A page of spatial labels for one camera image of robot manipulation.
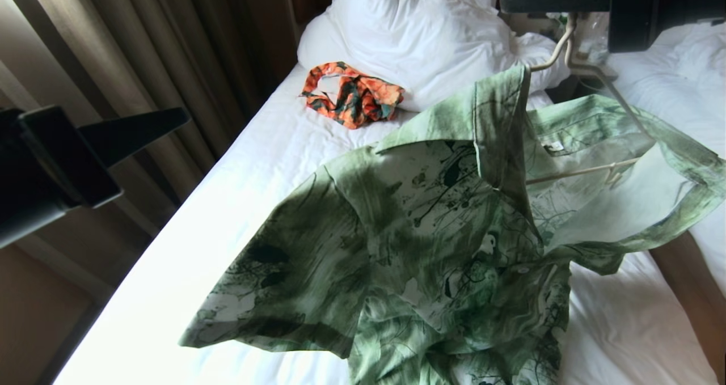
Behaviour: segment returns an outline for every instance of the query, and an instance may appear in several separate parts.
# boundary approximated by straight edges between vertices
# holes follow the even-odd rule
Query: mattress
[[[664,31],[645,52],[613,54],[615,86],[628,103],[677,127],[726,158],[726,28],[698,24]],[[726,206],[690,232],[726,297]]]
[[[129,272],[55,383],[348,383],[328,352],[270,353],[236,341],[204,349],[177,341],[207,293],[274,206],[320,164],[381,139],[394,122],[348,130],[297,97],[300,66]],[[544,93],[529,107],[550,104]],[[561,383],[716,383],[687,317],[647,253],[614,276],[573,265]]]

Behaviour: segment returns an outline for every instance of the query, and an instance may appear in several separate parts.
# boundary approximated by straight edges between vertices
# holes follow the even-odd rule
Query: white hanger
[[[567,26],[565,27],[565,33],[562,35],[562,38],[560,41],[558,41],[557,45],[555,46],[555,51],[552,53],[552,57],[550,57],[547,62],[542,63],[541,65],[534,65],[532,67],[529,67],[529,70],[532,72],[538,72],[540,70],[547,69],[548,67],[552,66],[557,58],[560,56],[560,53],[562,52],[562,47],[567,44],[567,50],[565,51],[565,64],[570,68],[576,68],[581,70],[589,70],[593,72],[596,77],[607,87],[607,90],[610,91],[610,93],[615,96],[615,100],[618,101],[620,106],[625,110],[625,112],[630,116],[631,119],[635,122],[635,124],[638,126],[638,129],[640,129],[640,132],[647,135],[648,137],[651,137],[650,134],[646,131],[645,127],[643,126],[643,123],[638,120],[638,117],[635,116],[635,113],[633,113],[633,110],[630,109],[630,106],[628,105],[627,101],[623,98],[622,95],[620,95],[620,92],[615,88],[615,86],[610,82],[610,80],[605,76],[605,73],[602,72],[601,68],[593,65],[583,65],[579,63],[572,62],[572,52],[574,48],[574,39],[573,34],[575,32],[575,28],[577,27],[577,13],[576,12],[570,12],[567,16]],[[563,172],[560,174],[554,174],[550,176],[543,176],[542,178],[536,178],[536,179],[528,179],[526,181],[526,184],[537,184],[537,183],[545,183],[545,181],[553,181],[555,179],[560,178],[567,178],[569,176],[576,176],[581,174],[588,174],[591,172],[596,171],[603,171],[603,170],[609,170],[610,173],[606,178],[605,183],[606,184],[614,184],[618,179],[620,179],[621,174],[615,173],[615,168],[619,166],[627,166],[631,165],[638,161],[638,158],[633,158],[631,160],[625,160],[620,161],[617,163],[612,163],[609,165],[604,166],[596,166],[592,168],[585,168],[584,170],[578,170],[578,171],[570,171],[570,172]]]

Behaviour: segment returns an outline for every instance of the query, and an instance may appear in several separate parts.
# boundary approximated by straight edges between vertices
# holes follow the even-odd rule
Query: orange cloth
[[[325,93],[313,93],[318,81],[326,75],[340,76],[337,103]],[[309,108],[348,129],[357,129],[368,121],[394,119],[396,105],[404,100],[403,92],[401,86],[363,75],[344,62],[330,62],[310,70],[301,96],[307,97]]]

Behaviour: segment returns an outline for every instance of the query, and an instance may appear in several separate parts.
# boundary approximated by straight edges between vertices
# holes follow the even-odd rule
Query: brown curtain
[[[120,199],[16,245],[104,302],[295,64],[289,15],[285,0],[0,0],[0,104],[59,104],[78,126],[193,118],[112,169]]]

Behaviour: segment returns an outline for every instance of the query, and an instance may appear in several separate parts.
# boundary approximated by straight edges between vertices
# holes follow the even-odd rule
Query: green patterned shirt
[[[329,350],[352,383],[557,382],[569,264],[617,271],[726,196],[724,161],[588,96],[525,111],[486,78],[320,167],[229,266],[181,344]],[[608,171],[526,185],[638,158]]]

